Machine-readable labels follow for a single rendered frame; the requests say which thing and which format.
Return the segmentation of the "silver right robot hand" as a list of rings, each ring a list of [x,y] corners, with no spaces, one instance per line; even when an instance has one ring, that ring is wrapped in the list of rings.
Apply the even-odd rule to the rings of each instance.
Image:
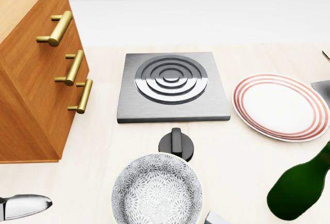
[[[226,219],[215,213],[214,211],[209,211],[204,224],[230,224],[230,223]]]

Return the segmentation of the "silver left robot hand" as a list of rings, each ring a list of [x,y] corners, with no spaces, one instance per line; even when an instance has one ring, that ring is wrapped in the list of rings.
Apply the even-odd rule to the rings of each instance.
[[[40,213],[52,206],[50,198],[42,195],[23,194],[0,197],[0,221],[23,218]]]

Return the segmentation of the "wooden cabinet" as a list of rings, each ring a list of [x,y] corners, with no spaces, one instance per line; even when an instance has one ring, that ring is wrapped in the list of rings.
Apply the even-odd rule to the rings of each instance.
[[[38,0],[0,0],[0,46]],[[57,162],[50,133],[0,59],[0,163]]]

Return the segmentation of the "green wine bottle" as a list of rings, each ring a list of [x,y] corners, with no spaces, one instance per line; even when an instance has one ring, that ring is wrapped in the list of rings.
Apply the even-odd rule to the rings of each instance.
[[[310,161],[286,170],[267,194],[270,211],[282,220],[295,220],[322,195],[330,171],[330,141]]]

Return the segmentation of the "grey patterned bowl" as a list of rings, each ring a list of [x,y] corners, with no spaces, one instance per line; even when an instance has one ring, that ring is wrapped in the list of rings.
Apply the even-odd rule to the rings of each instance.
[[[147,154],[131,161],[111,193],[115,224],[198,224],[203,188],[193,168],[173,154]]]

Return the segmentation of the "round black stove knob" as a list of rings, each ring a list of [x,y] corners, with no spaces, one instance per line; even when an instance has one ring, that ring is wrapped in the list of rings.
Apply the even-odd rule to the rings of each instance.
[[[193,157],[194,144],[180,128],[172,128],[172,131],[160,140],[158,151],[176,155],[189,162]]]

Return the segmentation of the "small wooden drawer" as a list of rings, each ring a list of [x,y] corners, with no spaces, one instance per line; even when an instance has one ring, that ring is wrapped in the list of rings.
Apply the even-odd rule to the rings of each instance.
[[[42,88],[42,103],[38,105],[44,124],[50,134],[50,142],[56,153],[57,160],[62,158],[62,153],[67,142],[71,125],[76,111],[68,111],[68,106],[77,106],[83,91],[83,87],[77,87],[78,82],[85,82],[88,78],[89,67],[84,56],[75,82],[72,86],[64,82],[55,82],[55,77],[65,77],[72,64],[73,59],[66,59],[66,54],[60,54],[60,61],[51,69],[56,70],[44,81]]]

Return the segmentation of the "medium wooden drawer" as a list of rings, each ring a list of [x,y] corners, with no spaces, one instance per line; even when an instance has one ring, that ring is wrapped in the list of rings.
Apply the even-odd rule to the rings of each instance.
[[[78,105],[82,88],[55,82],[55,78],[67,77],[75,55],[85,56],[75,21],[70,22],[58,46],[33,38],[28,50],[16,70],[18,79],[46,131],[51,135],[68,133],[75,111],[67,107]]]

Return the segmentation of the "white plate with red rings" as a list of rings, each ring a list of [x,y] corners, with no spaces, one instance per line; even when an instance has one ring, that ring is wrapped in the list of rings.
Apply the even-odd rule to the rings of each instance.
[[[285,142],[308,142],[330,128],[330,108],[312,87],[272,73],[248,76],[232,91],[238,116],[252,129]]]

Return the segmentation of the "flat dark stove plate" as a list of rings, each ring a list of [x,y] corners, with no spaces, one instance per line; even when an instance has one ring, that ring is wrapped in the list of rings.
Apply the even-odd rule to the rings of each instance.
[[[230,120],[211,52],[127,54],[118,123]]]

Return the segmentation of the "large wooden drawer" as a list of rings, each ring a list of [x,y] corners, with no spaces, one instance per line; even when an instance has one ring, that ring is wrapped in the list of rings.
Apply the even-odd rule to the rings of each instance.
[[[0,59],[32,102],[43,98],[68,99],[77,94],[76,87],[54,81],[55,77],[65,76],[71,66],[65,55],[81,48],[75,21],[71,20],[56,47],[36,40],[37,36],[49,36],[55,29],[57,22],[51,20],[52,15],[70,10],[69,0],[38,0],[0,46]]]

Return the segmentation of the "grey metallic object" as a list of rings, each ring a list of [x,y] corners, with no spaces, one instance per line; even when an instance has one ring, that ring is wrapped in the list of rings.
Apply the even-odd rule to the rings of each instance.
[[[311,83],[311,86],[317,91],[330,106],[330,80]]]

